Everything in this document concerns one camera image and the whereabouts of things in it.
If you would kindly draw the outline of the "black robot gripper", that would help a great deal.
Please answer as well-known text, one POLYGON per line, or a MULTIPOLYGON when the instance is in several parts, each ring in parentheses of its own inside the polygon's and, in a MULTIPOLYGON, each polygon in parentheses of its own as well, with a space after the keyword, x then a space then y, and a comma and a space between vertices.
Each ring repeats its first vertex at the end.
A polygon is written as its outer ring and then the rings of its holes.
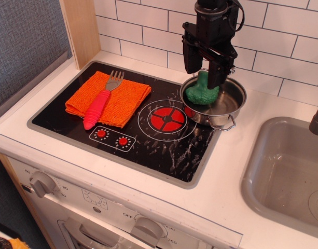
POLYGON ((208 89, 223 84, 234 67, 237 52, 231 44, 237 29, 237 7, 196 7, 197 22, 183 23, 185 70, 199 71, 203 59, 209 62, 208 89))

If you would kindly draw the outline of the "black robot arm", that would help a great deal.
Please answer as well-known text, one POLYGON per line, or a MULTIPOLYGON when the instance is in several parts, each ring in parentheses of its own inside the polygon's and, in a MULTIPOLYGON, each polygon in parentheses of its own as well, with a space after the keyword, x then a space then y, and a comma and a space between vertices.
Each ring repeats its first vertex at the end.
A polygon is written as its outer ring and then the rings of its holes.
POLYGON ((203 59, 209 62, 208 89, 226 81, 238 56, 231 44, 235 33, 245 21, 239 1, 196 1, 197 22, 183 23, 183 56, 188 74, 202 68, 203 59))

